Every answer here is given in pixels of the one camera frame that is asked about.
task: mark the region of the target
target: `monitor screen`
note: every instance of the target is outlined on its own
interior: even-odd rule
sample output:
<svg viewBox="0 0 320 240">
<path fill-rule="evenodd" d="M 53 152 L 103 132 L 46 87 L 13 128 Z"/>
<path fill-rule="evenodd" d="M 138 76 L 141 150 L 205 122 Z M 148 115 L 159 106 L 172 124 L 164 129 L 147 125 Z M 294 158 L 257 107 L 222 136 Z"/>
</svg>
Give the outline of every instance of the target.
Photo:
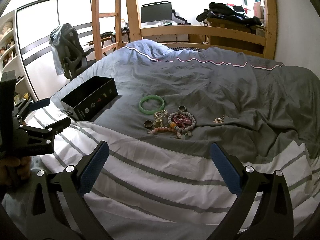
<svg viewBox="0 0 320 240">
<path fill-rule="evenodd" d="M 171 3 L 157 3 L 141 7 L 141 22 L 172 20 Z"/>
</svg>

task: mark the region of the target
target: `green bangle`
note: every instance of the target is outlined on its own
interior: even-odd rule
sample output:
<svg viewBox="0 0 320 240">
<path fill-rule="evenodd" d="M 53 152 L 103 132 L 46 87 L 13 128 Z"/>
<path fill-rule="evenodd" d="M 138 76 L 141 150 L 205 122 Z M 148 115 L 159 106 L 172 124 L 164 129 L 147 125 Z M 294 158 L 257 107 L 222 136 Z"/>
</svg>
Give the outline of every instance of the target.
<svg viewBox="0 0 320 240">
<path fill-rule="evenodd" d="M 144 102 L 144 101 L 147 101 L 148 99 L 155 99 L 155 100 L 159 100 L 162 105 L 156 109 L 156 110 L 146 110 L 146 109 L 143 109 L 141 104 Z M 149 96 L 146 96 L 144 97 L 143 99 L 140 100 L 139 102 L 139 110 L 141 112 L 143 112 L 144 114 L 154 114 L 155 112 L 158 112 L 160 110 L 164 109 L 164 100 L 162 99 L 162 97 L 160 96 L 157 96 L 157 95 L 149 95 Z"/>
</svg>

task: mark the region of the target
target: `chair backrest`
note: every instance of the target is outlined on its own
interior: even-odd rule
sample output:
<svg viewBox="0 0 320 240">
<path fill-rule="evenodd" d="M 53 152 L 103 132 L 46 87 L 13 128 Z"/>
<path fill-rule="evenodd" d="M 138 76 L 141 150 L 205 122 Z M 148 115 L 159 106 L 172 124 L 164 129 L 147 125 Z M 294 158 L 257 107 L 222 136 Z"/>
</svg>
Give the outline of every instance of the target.
<svg viewBox="0 0 320 240">
<path fill-rule="evenodd" d="M 66 78 L 72 80 L 87 69 L 87 59 L 78 33 L 70 24 L 63 24 L 59 30 L 51 32 L 50 45 L 57 51 Z"/>
</svg>

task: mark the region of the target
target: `open box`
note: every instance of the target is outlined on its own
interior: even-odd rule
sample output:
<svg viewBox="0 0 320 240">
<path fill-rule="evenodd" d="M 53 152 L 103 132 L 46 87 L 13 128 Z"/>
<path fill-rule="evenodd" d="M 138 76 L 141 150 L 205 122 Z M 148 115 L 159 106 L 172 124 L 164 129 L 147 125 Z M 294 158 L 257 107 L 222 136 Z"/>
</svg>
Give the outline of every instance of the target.
<svg viewBox="0 0 320 240">
<path fill-rule="evenodd" d="M 118 95 L 113 78 L 93 76 L 61 99 L 65 112 L 77 121 L 89 121 Z"/>
</svg>

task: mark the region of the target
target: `orange bead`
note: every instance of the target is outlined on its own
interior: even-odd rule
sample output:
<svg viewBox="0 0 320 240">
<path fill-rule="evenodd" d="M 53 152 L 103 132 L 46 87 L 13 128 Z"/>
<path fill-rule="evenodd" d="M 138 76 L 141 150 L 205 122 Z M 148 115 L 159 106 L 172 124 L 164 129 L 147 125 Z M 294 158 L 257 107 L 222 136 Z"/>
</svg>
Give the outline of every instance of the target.
<svg viewBox="0 0 320 240">
<path fill-rule="evenodd" d="M 171 127 L 171 128 L 174 128 L 175 126 L 176 126 L 176 123 L 175 123 L 175 122 L 171 122 L 171 123 L 170 123 L 170 127 Z"/>
</svg>

